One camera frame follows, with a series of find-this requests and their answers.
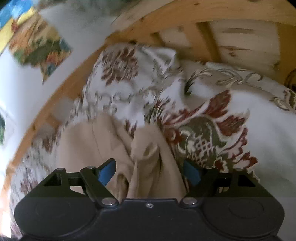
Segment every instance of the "metal rivet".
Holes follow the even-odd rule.
[[[197,203],[197,200],[194,197],[185,197],[183,198],[183,203],[186,205],[194,205]]]
[[[105,197],[102,200],[102,204],[107,205],[107,206],[112,206],[112,205],[116,204],[116,199],[114,199],[112,197]]]
[[[148,207],[148,208],[152,208],[154,205],[152,204],[152,203],[146,203],[146,207]]]

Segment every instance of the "beige cloth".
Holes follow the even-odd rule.
[[[132,139],[123,125],[101,113],[91,122],[68,127],[62,134],[57,166],[78,172],[116,160],[116,173],[107,189],[123,198],[177,198],[185,186],[171,150],[156,125],[136,129]]]

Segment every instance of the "blanket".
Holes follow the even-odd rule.
[[[57,166],[79,172],[87,166],[98,167],[110,158],[116,160],[116,172],[106,188],[118,201],[180,200],[186,194],[178,166],[157,125],[137,128],[131,137],[122,123],[102,112],[94,120],[69,126],[63,132]]]
[[[100,55],[68,121],[24,156],[11,183],[12,217],[19,200],[57,167],[65,128],[102,111],[131,137],[157,125],[180,171],[185,158],[220,172],[245,169],[275,197],[296,197],[293,91],[253,71],[179,61],[172,49],[122,43]],[[14,220],[12,227],[20,237]]]

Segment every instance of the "white wall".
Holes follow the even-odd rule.
[[[110,24],[114,20],[113,17],[91,20],[87,13],[65,5],[45,9],[41,15],[57,28],[73,52],[44,85],[40,69],[19,65],[7,49],[0,56],[0,102],[15,121],[14,134],[0,151],[0,176],[42,106],[67,76],[103,44],[112,32]]]

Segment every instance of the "pine wood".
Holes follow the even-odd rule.
[[[221,62],[208,22],[185,24],[183,32],[191,43],[196,60]]]
[[[217,20],[210,23],[222,63],[279,80],[279,36],[274,22]]]
[[[291,87],[296,84],[296,78],[292,78],[293,71],[296,71],[296,27],[283,23],[278,23],[278,33],[280,40],[280,83]]]
[[[87,79],[85,81],[79,81],[77,84],[71,87],[71,89],[68,90],[66,93],[66,96],[74,101],[76,98],[81,96],[81,90],[83,86],[86,84]]]
[[[54,129],[57,129],[62,123],[55,118],[52,114],[49,114],[49,116],[46,119],[46,123],[50,124],[50,126]]]
[[[124,30],[134,24],[142,17],[159,9],[160,7],[173,2],[174,0],[141,0],[138,3],[131,3],[124,11],[114,20],[112,26],[114,30]]]
[[[150,33],[184,25],[218,19],[252,19],[273,21],[296,26],[296,8],[287,0],[175,0],[143,16],[123,33]]]
[[[150,30],[149,26],[142,23],[143,19],[129,28],[128,31],[117,33],[117,38],[125,39],[128,42],[139,42],[147,45],[164,46],[164,43],[158,32]]]

